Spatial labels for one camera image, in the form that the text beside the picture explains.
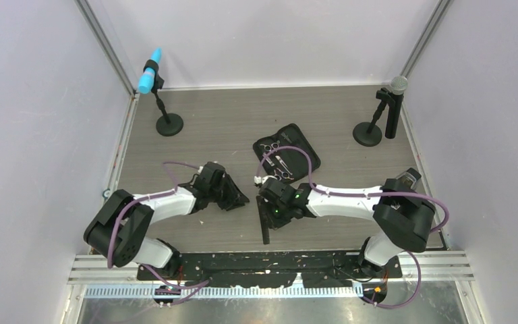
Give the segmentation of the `black hair comb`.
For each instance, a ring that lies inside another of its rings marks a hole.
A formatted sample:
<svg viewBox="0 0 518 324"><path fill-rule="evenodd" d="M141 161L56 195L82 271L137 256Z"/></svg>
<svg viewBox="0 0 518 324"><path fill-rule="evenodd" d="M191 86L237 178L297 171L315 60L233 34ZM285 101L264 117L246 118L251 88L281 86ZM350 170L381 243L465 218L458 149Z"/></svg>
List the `black hair comb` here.
<svg viewBox="0 0 518 324"><path fill-rule="evenodd" d="M264 199L260 196L256 196L256 202L258 205L258 214L260 220L260 227L262 233L262 242L263 245L270 244L270 233L269 233L269 223L268 223L268 203L264 201Z"/></svg>

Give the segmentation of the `black zip tool case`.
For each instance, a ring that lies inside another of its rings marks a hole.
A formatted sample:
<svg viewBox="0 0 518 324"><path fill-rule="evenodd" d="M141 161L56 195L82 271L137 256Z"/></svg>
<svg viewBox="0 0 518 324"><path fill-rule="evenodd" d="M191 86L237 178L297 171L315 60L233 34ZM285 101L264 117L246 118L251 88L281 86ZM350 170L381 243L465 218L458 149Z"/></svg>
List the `black zip tool case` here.
<svg viewBox="0 0 518 324"><path fill-rule="evenodd" d="M300 145L298 147L286 145L285 141L281 138L281 132L300 133ZM260 148L260 144L270 144L276 140L280 141L279 148L276 148L274 151L264 155L264 151ZM297 124L288 124L279 129L275 134L258 139L252 145L252 149L259 159L262 168L269 176L275 176L275 169L268 164L266 159L269 157L276 164L277 160L275 159L275 156L281 156L295 178L292 182L281 180L287 184L296 182L308 176L310 172L314 172L321 166L319 156Z"/></svg>

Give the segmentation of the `silver hair scissors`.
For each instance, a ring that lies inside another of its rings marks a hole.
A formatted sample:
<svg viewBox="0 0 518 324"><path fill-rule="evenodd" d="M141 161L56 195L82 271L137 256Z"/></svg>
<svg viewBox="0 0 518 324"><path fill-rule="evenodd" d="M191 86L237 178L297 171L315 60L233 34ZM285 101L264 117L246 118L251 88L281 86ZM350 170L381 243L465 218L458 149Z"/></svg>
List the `silver hair scissors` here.
<svg viewBox="0 0 518 324"><path fill-rule="evenodd" d="M261 143L260 144L260 148L264 151L264 155L265 155L266 153L272 152L275 149L279 148L279 145L280 145L280 141L276 140L276 141L274 141L273 143L270 143L270 144L262 144ZM269 157L266 159L266 161L268 162L268 164L271 167L275 166L275 162L273 160L271 160Z"/></svg>

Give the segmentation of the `black hair clip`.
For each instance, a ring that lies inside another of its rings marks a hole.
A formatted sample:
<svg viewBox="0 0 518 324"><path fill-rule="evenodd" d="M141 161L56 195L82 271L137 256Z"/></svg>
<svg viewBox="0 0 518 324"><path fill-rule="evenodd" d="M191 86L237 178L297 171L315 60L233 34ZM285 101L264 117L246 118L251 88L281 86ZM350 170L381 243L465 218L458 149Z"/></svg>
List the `black hair clip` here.
<svg viewBox="0 0 518 324"><path fill-rule="evenodd" d="M297 132L281 132L281 138L286 145L298 147L301 142L300 133Z"/></svg>

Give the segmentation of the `silver thinning scissors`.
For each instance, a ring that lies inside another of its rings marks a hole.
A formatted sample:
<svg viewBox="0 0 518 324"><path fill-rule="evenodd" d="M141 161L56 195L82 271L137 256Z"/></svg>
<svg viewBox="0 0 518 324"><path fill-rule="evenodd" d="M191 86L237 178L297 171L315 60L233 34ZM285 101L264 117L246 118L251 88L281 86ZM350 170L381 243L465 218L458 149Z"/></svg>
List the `silver thinning scissors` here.
<svg viewBox="0 0 518 324"><path fill-rule="evenodd" d="M276 155L275 159L277 160L277 162L274 166L276 179L289 181L289 182L294 181L295 178L293 177L293 173L288 168L288 166L284 162L283 158L279 155Z"/></svg>

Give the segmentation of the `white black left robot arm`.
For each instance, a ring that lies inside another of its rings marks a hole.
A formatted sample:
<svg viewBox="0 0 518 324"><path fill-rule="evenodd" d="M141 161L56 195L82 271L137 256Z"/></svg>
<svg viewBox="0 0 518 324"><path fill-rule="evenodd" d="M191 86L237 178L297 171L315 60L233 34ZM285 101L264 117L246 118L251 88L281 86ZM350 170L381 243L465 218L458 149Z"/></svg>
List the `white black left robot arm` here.
<svg viewBox="0 0 518 324"><path fill-rule="evenodd" d="M153 268L163 279L173 279L183 263L180 253L162 239L149 238L149 227L165 219L197 213L210 203L231 211L249 201L222 165L207 162L190 181L167 191L114 191L84 230L83 239L107 259L108 268L137 263Z"/></svg>

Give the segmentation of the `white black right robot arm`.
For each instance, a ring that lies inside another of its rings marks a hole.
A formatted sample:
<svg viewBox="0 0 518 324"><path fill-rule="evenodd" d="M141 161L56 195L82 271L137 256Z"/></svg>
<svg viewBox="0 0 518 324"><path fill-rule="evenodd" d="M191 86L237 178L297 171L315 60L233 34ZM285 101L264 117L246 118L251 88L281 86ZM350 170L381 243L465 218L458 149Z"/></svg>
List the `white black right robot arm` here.
<svg viewBox="0 0 518 324"><path fill-rule="evenodd" d="M364 241L357 260L367 277L377 276L400 252L423 252L427 247L435 207L399 178L361 189L309 183L294 188L274 176L254 181L276 227L304 217L342 216L374 222L379 231Z"/></svg>

